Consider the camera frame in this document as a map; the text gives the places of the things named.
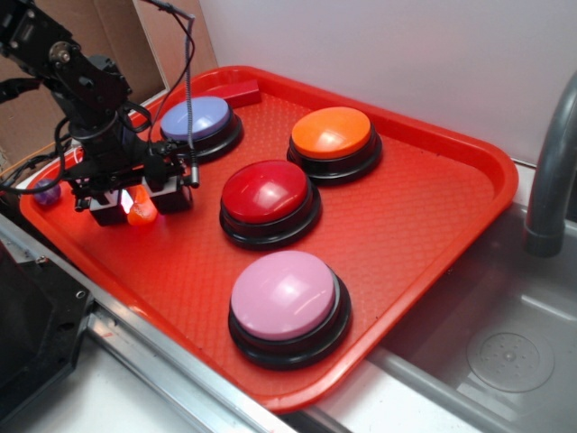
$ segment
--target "faucet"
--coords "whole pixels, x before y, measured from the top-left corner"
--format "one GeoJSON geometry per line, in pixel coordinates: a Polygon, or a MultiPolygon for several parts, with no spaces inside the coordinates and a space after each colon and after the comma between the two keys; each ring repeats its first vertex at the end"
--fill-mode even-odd
{"type": "Polygon", "coordinates": [[[561,251],[568,209],[577,215],[576,169],[577,72],[557,104],[537,163],[523,233],[527,252],[553,257],[561,251]]]}

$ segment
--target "stainless steel sink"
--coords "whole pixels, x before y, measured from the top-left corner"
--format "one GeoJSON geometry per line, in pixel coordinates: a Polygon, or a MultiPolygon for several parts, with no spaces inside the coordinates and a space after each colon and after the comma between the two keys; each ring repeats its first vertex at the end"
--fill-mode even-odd
{"type": "Polygon", "coordinates": [[[506,211],[381,342],[382,359],[397,355],[401,380],[482,430],[574,432],[577,226],[540,259],[522,250],[524,217],[506,211]]]}

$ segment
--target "red tray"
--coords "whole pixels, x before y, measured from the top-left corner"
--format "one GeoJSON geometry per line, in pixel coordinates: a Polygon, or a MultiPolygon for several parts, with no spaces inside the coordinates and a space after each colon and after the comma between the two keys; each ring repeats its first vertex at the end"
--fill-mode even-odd
{"type": "MultiPolygon", "coordinates": [[[[265,407],[285,412],[318,400],[362,360],[508,206],[517,171],[490,144],[262,70],[215,69],[194,78],[193,90],[253,79],[261,102],[235,108],[243,141],[201,166],[192,211],[160,216],[148,226],[101,227],[88,212],[73,210],[68,185],[62,185],[55,207],[24,197],[22,211],[93,281],[265,407]],[[361,180],[320,188],[319,225],[289,249],[315,254],[343,279],[353,325],[325,360],[292,372],[269,371],[243,358],[228,334],[234,281],[265,253],[225,239],[218,223],[220,196],[240,168],[284,160],[295,122],[327,106],[362,110],[381,135],[384,157],[361,180]]],[[[179,89],[165,109],[182,99],[179,89]]]]}

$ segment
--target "cardboard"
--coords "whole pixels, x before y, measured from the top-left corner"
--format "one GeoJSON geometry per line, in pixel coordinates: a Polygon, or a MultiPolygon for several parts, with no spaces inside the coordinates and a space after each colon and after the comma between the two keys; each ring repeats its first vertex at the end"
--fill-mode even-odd
{"type": "MultiPolygon", "coordinates": [[[[149,5],[137,0],[37,0],[35,3],[72,32],[86,56],[101,54],[114,60],[133,89],[130,99],[134,102],[141,103],[163,91],[166,88],[163,76],[176,77],[184,65],[181,49],[184,33],[172,17],[153,6],[146,7],[149,5]],[[152,28],[145,29],[143,23],[152,23],[152,28]],[[169,47],[175,46],[181,61],[176,60],[177,54],[170,53],[169,47]],[[164,61],[160,61],[155,52],[164,53],[164,61]]],[[[197,2],[181,1],[179,7],[190,8],[197,16],[195,39],[198,37],[200,46],[193,62],[194,72],[214,68],[215,57],[200,6],[197,2]]],[[[27,75],[12,61],[0,58],[0,81],[16,77],[27,75]]],[[[46,88],[24,93],[0,105],[0,172],[50,145],[54,127],[63,116],[46,88]]]]}

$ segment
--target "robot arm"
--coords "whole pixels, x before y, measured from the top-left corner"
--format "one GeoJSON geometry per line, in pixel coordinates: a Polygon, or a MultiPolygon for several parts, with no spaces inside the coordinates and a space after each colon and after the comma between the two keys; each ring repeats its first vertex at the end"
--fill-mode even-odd
{"type": "Polygon", "coordinates": [[[69,120],[69,135],[82,145],[83,161],[62,176],[77,211],[90,209],[103,226],[123,222],[122,190],[141,183],[161,213],[191,207],[190,148],[138,138],[127,114],[132,90],[112,60],[85,57],[71,33],[33,0],[0,2],[0,53],[33,76],[5,81],[0,97],[42,83],[69,120]]]}

